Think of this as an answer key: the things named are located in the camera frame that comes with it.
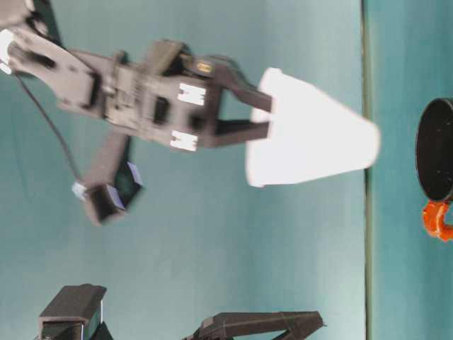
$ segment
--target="white sticker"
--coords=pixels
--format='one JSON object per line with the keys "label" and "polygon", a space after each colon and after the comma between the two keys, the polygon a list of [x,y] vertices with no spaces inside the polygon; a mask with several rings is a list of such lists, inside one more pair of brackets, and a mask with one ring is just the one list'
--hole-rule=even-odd
{"label": "white sticker", "polygon": [[176,130],[172,131],[171,135],[175,137],[175,139],[170,142],[172,147],[187,151],[197,151],[198,136]]}
{"label": "white sticker", "polygon": [[178,94],[178,99],[180,101],[204,106],[206,89],[184,83],[179,84],[179,89],[183,91],[182,93]]}

